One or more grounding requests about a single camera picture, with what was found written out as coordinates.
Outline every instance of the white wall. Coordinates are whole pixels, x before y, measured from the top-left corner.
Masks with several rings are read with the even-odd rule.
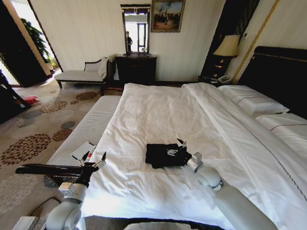
[[[195,81],[200,74],[225,0],[186,0],[180,33],[150,33],[158,56],[158,81]],[[125,53],[120,4],[151,0],[31,0],[64,70]]]
[[[268,15],[275,0],[260,0],[259,5],[246,29],[249,37],[241,40],[239,56],[233,59],[227,74],[233,76],[241,64],[247,50]],[[280,0],[248,56],[238,79],[247,67],[257,46],[276,46],[307,49],[307,0]]]

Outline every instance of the chaise lounge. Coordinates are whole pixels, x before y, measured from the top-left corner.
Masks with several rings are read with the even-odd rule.
[[[68,70],[54,78],[61,89],[62,82],[106,84],[109,79],[113,78],[115,71],[115,58],[112,55],[95,62],[85,62],[84,70]]]

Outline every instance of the black cable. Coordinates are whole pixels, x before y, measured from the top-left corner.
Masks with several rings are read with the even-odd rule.
[[[46,203],[47,201],[49,201],[49,200],[51,200],[51,199],[56,200],[59,204],[61,203],[61,201],[60,201],[59,199],[57,199],[56,197],[52,196],[52,197],[48,198],[47,200],[45,200],[43,203],[41,203],[39,206],[37,206],[37,207],[33,210],[33,212],[31,212],[30,216],[32,216],[33,213],[34,213],[39,207],[41,207],[44,203]]]

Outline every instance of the white duvet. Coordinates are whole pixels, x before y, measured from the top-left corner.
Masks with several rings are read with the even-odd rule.
[[[176,219],[232,225],[188,167],[153,169],[147,143],[187,141],[206,165],[245,194],[279,229],[307,229],[306,166],[292,150],[218,89],[126,84],[91,161],[107,152],[95,172],[83,216]]]

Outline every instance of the wooden dresser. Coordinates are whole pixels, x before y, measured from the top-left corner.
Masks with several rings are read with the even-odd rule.
[[[156,60],[155,55],[116,56],[119,80],[123,83],[154,84]]]

